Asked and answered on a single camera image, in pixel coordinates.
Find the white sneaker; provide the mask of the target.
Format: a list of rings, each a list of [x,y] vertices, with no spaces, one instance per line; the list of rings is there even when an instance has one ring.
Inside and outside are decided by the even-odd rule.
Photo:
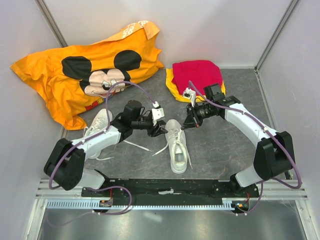
[[[182,130],[182,125],[177,120],[170,119],[165,125],[165,130],[167,130],[167,133],[165,134],[166,145],[154,153],[153,156],[168,149],[170,154],[170,167],[174,173],[184,173],[188,164],[193,168],[190,154],[187,149],[186,135]]]
[[[97,115],[94,117],[90,127],[85,127],[84,130],[83,130],[83,137],[87,137],[87,136],[90,136],[90,135],[93,135],[94,133],[97,133],[98,131],[102,130],[102,129],[105,129],[108,125],[108,123],[110,122],[108,120],[108,117],[107,115],[109,116],[109,120],[113,120],[113,114],[111,113],[110,110],[106,110],[105,108],[101,109]],[[138,147],[144,151],[148,151],[148,152],[152,152],[150,149],[144,147],[144,146],[141,146],[141,145],[138,145],[136,143],[133,143],[133,142],[130,142],[130,141],[127,141],[127,140],[124,140],[123,142],[125,142],[126,144],[129,144],[129,145],[132,145],[132,146],[135,146],[135,147]],[[98,161],[106,161],[106,160],[110,160],[114,157],[105,157],[105,158],[100,158],[100,155],[101,155],[101,150],[97,153],[95,153],[93,156],[90,156],[88,157],[89,159],[96,159]]]

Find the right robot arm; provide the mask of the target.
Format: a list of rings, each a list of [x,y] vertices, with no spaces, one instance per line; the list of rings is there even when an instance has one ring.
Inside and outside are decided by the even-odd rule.
[[[235,96],[225,96],[217,83],[204,88],[202,103],[196,102],[199,94],[192,83],[182,94],[190,101],[183,129],[199,128],[204,119],[219,116],[238,128],[255,147],[253,163],[230,177],[229,191],[233,196],[242,196],[252,184],[296,170],[293,140],[288,132],[279,132],[264,124]]]

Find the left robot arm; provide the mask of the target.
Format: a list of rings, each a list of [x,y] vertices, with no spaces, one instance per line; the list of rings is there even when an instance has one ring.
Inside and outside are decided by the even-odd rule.
[[[150,137],[166,134],[164,109],[157,102],[148,115],[143,115],[142,109],[139,101],[130,100],[110,126],[72,141],[60,139],[43,169],[50,182],[66,191],[75,187],[91,188],[99,197],[106,196],[110,191],[109,183],[102,173],[85,169],[85,161],[104,148],[123,142],[134,130],[146,130]]]

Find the yellow folded cloth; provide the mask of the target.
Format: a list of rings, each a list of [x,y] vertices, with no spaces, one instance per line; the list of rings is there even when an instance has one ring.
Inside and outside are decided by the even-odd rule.
[[[189,75],[184,76],[182,72],[176,73],[174,75],[174,70],[172,68],[166,69],[166,80],[165,84],[174,98],[179,102],[189,103],[190,100],[183,97],[183,91],[189,86],[189,80],[187,77],[191,77],[191,82],[193,85],[201,92],[202,95],[206,96],[204,93],[204,88],[218,84],[221,91],[226,95],[226,88],[220,71],[209,73],[198,71],[191,71]]]

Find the red folded cloth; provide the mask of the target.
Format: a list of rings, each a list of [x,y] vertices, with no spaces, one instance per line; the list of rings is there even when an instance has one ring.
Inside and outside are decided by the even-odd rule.
[[[205,95],[204,88],[218,84],[221,91],[226,94],[226,87],[223,81],[220,68],[209,60],[190,60],[172,65],[173,88],[182,95],[189,86],[189,81]]]

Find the white tape piece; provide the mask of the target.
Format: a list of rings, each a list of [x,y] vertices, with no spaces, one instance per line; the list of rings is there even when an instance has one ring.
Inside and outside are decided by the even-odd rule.
[[[181,192],[175,192],[175,190],[173,188],[171,188],[170,190],[163,190],[163,191],[159,191],[158,192],[159,195],[180,195]]]

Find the orange Mickey Mouse bag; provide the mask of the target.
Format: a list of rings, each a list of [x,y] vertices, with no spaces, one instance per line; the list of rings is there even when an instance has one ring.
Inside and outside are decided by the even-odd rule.
[[[29,54],[10,68],[42,97],[57,123],[81,130],[86,127],[81,113],[163,68],[156,47],[159,32],[153,22],[141,20],[89,45]]]

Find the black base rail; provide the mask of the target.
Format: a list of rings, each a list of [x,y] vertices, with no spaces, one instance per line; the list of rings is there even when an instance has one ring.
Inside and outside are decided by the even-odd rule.
[[[97,191],[84,187],[82,197],[108,198],[113,204],[128,205],[200,205],[220,204],[222,199],[247,200],[260,196],[255,184],[241,188],[228,180],[213,179],[120,179],[109,178],[102,185],[115,189]],[[174,189],[179,195],[159,195],[159,191]]]

